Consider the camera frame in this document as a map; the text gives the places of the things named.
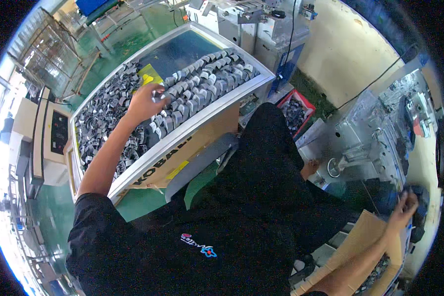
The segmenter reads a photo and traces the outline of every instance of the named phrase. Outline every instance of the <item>cardboard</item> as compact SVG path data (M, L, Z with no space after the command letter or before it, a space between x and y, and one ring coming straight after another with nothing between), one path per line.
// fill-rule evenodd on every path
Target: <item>cardboard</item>
M126 189L166 188L172 178L209 144L224 133L236 133L238 122L239 105L234 104L211 118L210 122L200 127L185 141L168 147L166 157L156 162Z
M330 274L334 269L346 263L355 255L363 252L380 238L380 236L383 234L385 226L386 222L380 220L372 213L364 210L357 220L354 228L352 228L342 245L339 246L332 257L327 261L326 265L306 278L299 288L291 292L291 295L299 296L306 293L314 284L319 282L326 275ZM390 264L382 277L374 282L373 286L367 290L365 295L382 296L400 270L403 263L404 248L402 247L399 235L388 243L385 252L390 257ZM367 279L368 275L370 275L377 263L377 261L372 262L372 268L365 272L365 274L358 276L357 278L350 279L349 287L351 292L345 294L345 296L351 296L353 293L355 293L360 285Z

